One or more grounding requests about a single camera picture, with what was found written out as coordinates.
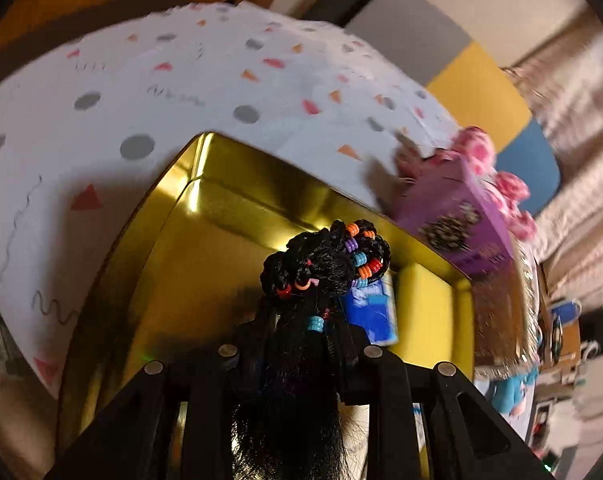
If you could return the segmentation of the pink spotted plush toy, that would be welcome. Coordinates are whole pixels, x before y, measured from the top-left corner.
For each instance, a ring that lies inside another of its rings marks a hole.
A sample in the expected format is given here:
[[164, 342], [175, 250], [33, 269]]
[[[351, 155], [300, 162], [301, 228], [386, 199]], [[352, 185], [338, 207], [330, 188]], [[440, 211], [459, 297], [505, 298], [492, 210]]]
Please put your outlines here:
[[476, 126], [463, 128], [453, 137], [449, 148], [437, 148], [427, 158], [421, 156], [410, 139], [404, 136], [399, 136], [399, 139], [401, 146], [395, 154], [395, 166], [400, 179], [413, 184], [448, 162], [464, 162], [497, 206], [507, 229], [522, 242], [535, 239], [535, 219], [528, 211], [519, 208], [520, 203], [530, 198], [529, 187], [516, 174], [495, 169], [495, 144], [486, 131]]

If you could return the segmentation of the patterned plastic tablecloth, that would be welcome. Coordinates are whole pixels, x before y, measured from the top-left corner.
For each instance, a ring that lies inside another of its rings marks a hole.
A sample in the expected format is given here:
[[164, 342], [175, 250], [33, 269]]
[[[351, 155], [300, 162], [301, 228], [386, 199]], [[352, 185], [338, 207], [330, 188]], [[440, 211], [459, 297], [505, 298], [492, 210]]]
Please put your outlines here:
[[458, 123], [367, 41], [249, 3], [191, 4], [68, 42], [0, 83], [0, 312], [56, 393], [83, 301], [133, 209], [218, 131], [373, 205], [363, 166]]

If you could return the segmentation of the blue plush toy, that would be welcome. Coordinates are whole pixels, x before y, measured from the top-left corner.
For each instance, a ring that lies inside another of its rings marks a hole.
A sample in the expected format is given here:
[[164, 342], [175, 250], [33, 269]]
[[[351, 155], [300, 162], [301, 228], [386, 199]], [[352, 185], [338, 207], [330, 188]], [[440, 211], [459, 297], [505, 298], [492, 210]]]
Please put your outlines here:
[[527, 391], [535, 385], [538, 375], [539, 366], [536, 365], [529, 372], [490, 382], [490, 403], [495, 411], [512, 416], [522, 411], [519, 405], [525, 401]]

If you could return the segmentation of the purple cardboard box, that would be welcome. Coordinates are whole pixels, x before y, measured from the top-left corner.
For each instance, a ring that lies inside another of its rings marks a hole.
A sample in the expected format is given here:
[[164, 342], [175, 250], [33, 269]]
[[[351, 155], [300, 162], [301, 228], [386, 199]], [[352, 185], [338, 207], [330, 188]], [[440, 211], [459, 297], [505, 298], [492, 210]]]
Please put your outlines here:
[[498, 270], [514, 259], [500, 211], [459, 158], [428, 167], [402, 191], [393, 219], [468, 276]]

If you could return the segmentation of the beige patterned curtain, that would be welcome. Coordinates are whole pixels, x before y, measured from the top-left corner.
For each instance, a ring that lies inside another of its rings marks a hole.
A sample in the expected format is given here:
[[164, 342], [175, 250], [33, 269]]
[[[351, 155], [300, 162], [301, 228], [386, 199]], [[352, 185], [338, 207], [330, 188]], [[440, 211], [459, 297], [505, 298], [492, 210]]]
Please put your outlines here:
[[553, 300], [603, 307], [603, 24], [592, 10], [507, 77], [527, 102], [559, 163], [559, 192], [536, 216], [533, 250]]

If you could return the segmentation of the black braided hair wig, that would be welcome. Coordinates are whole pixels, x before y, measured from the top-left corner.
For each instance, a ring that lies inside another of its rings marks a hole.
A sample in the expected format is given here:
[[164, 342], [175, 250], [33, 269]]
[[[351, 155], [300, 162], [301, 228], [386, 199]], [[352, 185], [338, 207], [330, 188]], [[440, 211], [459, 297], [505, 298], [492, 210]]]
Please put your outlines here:
[[263, 263], [263, 297], [280, 298], [270, 361], [232, 415], [237, 479], [340, 479], [345, 451], [327, 329], [352, 288], [381, 280], [391, 252], [365, 219], [288, 240]]

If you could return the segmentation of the yellow sponge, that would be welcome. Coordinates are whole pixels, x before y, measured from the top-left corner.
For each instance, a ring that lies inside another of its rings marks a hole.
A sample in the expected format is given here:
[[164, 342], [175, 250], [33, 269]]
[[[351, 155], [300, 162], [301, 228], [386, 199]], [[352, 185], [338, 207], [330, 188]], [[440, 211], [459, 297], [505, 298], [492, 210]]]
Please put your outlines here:
[[433, 368], [449, 361], [453, 344], [453, 288], [418, 263], [396, 276], [398, 341], [391, 351], [403, 361]]

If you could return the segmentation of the grey yellow blue chair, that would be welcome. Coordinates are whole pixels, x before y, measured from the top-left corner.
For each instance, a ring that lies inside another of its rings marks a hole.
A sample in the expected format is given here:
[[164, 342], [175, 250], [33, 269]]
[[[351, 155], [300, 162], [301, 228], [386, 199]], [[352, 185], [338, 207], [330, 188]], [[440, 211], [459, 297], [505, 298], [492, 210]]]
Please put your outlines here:
[[526, 182], [536, 216], [559, 190], [561, 172], [523, 97], [480, 44], [427, 0], [309, 0], [307, 21], [352, 32], [435, 96], [462, 127], [491, 136], [497, 167]]

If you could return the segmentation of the blue tissue pack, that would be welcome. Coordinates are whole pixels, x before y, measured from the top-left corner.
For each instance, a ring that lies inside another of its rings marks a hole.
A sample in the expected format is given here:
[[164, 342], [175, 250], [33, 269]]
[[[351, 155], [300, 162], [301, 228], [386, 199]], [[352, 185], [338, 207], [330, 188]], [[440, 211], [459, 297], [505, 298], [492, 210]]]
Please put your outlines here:
[[389, 274], [364, 288], [352, 288], [345, 296], [348, 322], [360, 326], [371, 344], [388, 347], [398, 340], [393, 280]]

